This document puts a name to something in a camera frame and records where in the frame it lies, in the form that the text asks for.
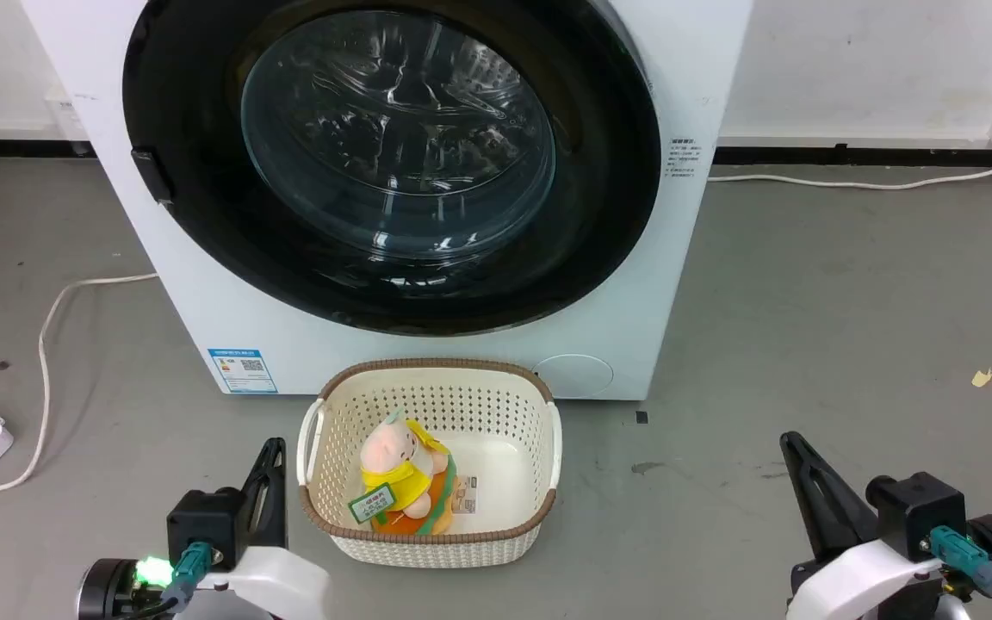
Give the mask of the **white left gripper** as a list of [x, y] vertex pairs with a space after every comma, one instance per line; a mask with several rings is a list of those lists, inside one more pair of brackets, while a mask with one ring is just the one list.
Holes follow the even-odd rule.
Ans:
[[210, 573], [198, 585], [194, 619], [327, 618], [328, 572], [286, 549], [286, 484], [286, 443], [268, 439], [243, 486], [252, 547], [231, 572]]

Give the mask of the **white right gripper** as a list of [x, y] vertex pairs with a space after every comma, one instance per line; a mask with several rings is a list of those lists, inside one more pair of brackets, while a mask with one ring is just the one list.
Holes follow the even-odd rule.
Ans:
[[799, 586], [788, 619], [859, 619], [918, 574], [941, 568], [936, 557], [913, 562], [874, 541], [877, 514], [802, 433], [784, 432], [779, 446], [815, 560], [830, 561], [834, 552], [844, 552]]

